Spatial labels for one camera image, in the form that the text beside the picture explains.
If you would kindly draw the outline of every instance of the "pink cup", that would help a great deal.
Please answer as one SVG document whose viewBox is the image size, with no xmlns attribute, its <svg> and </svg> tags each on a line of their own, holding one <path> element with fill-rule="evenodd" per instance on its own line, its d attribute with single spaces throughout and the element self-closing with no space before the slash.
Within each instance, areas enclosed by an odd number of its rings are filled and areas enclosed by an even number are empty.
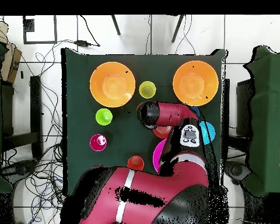
<svg viewBox="0 0 280 224">
<path fill-rule="evenodd" d="M 90 139 L 90 147 L 94 151 L 103 151 L 107 146 L 107 139 L 101 134 L 96 134 Z"/>
<path fill-rule="evenodd" d="M 153 166 L 155 167 L 155 170 L 157 172 L 159 172 L 159 162 L 160 162 L 160 157 L 163 151 L 163 148 L 165 146 L 165 142 L 167 139 L 162 140 L 161 142 L 159 142 L 159 144 L 156 146 L 155 151 L 153 151 L 153 155 L 152 155 L 152 163 Z"/>
</svg>

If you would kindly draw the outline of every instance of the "yellow cup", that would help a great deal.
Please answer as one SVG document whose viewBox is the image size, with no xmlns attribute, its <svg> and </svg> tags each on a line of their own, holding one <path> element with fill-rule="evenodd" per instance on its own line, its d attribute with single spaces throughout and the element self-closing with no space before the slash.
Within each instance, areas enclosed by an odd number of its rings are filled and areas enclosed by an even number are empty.
<svg viewBox="0 0 280 224">
<path fill-rule="evenodd" d="M 143 98 L 150 99 L 156 94 L 156 86 L 150 81 L 142 82 L 139 93 Z"/>
</svg>

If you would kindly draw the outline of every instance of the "lime green cup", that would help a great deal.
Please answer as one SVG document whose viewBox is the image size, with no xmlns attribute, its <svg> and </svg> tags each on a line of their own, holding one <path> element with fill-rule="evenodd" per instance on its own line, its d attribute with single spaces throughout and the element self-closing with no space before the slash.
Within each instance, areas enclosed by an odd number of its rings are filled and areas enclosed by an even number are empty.
<svg viewBox="0 0 280 224">
<path fill-rule="evenodd" d="M 113 115 L 109 109 L 101 108 L 96 112 L 96 122 L 100 125 L 108 125 L 111 123 Z"/>
<path fill-rule="evenodd" d="M 142 82 L 139 87 L 139 93 L 143 98 L 150 99 L 156 93 L 156 86 L 150 81 Z"/>
</svg>

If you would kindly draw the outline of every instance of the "white stripe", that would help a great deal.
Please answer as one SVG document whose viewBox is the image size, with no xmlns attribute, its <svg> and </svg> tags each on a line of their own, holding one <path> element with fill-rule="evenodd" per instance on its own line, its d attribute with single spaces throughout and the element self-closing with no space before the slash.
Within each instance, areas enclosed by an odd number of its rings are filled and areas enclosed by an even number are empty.
<svg viewBox="0 0 280 224">
<path fill-rule="evenodd" d="M 191 155 L 191 154 L 181 154 L 175 156 L 170 162 L 172 162 L 176 158 L 178 158 L 178 162 L 184 162 L 185 160 L 188 160 L 189 162 L 194 162 L 199 166 L 201 166 L 206 171 L 204 161 L 198 156 Z"/>
<path fill-rule="evenodd" d="M 135 176 L 135 170 L 130 169 L 128 172 L 127 179 L 125 180 L 124 187 L 131 188 L 134 176 Z M 126 204 L 127 202 L 123 202 L 122 200 L 120 200 L 117 208 L 116 222 L 121 223 L 123 221 L 122 219 L 124 216 L 124 208 Z"/>
</svg>

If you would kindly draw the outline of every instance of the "white tile floor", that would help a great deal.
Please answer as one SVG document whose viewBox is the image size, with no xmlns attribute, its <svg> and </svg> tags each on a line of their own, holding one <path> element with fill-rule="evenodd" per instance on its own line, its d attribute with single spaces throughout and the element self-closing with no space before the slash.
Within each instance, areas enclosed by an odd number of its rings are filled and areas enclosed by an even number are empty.
<svg viewBox="0 0 280 224">
<path fill-rule="evenodd" d="M 51 34 L 53 24 L 43 20 L 50 20 L 52 16 L 34 16 L 36 29 L 34 34 L 27 36 L 33 40 L 54 39 Z M 94 35 L 101 47 L 78 48 L 74 44 L 61 43 L 54 49 L 55 62 L 41 78 L 41 81 L 48 88 L 52 89 L 58 95 L 57 112 L 61 117 L 61 56 L 60 48 L 69 47 L 78 50 L 83 54 L 144 54 L 145 44 L 150 32 L 148 25 L 149 15 L 116 15 L 121 35 L 118 36 L 113 25 L 111 16 L 85 16 L 89 29 Z M 176 47 L 184 37 L 184 22 L 174 44 L 171 43 L 172 35 L 179 17 L 167 15 L 153 15 L 152 20 L 152 54 L 174 54 Z M 9 25 L 8 38 L 10 42 L 15 43 L 18 49 L 23 52 L 23 57 L 28 62 L 31 71 L 39 74 L 44 65 L 41 56 L 35 54 L 42 53 L 46 55 L 52 48 L 52 44 L 23 44 L 23 24 L 21 16 L 0 16 Z M 185 32 L 187 32 L 191 23 L 191 16 L 187 16 Z M 243 64 L 251 59 L 252 50 L 257 45 L 270 46 L 274 51 L 280 52 L 280 15 L 193 15 L 191 29 L 187 35 L 188 39 L 195 48 L 198 55 L 207 55 L 217 48 L 225 48 L 229 52 L 226 60 L 226 77 L 230 79 L 230 126 L 236 127 L 236 83 L 249 79 L 249 73 L 243 68 Z M 87 31 L 84 20 L 80 16 L 57 16 L 57 40 L 87 40 L 94 43 L 91 35 Z M 150 53 L 150 38 L 147 43 L 147 53 Z M 178 54 L 193 54 L 192 47 L 186 40 L 181 42 Z M 50 52 L 46 58 L 47 62 L 53 62 L 54 57 Z M 29 106 L 30 91 L 29 79 L 32 75 L 24 60 L 21 59 L 19 71 L 23 71 L 24 78 L 21 79 L 18 74 L 14 84 L 14 115 L 13 126 L 15 134 L 30 131 Z M 48 93 L 56 104 L 56 96 Z M 54 106 L 49 101 L 47 95 L 42 91 L 42 101 L 52 111 Z M 60 141 L 58 132 L 52 130 L 51 114 L 43 106 L 43 135 L 50 135 L 45 148 L 53 145 L 56 140 Z M 235 134 L 235 129 L 230 129 L 230 133 Z M 17 155 L 14 160 L 31 158 L 31 146 L 26 145 L 17 148 Z M 229 156 L 238 155 L 239 152 L 229 151 Z M 48 153 L 43 159 L 51 159 L 52 152 Z M 229 224 L 241 224 L 244 214 L 243 192 L 239 186 L 233 185 L 231 180 L 225 176 L 225 186 L 228 188 L 228 201 L 230 206 Z M 16 187 L 14 209 L 17 221 L 27 224 L 31 218 L 31 203 L 35 188 L 31 181 L 21 181 Z M 60 222 L 59 212 L 54 208 L 46 208 L 38 214 L 42 219 L 33 224 L 58 224 Z"/>
</svg>

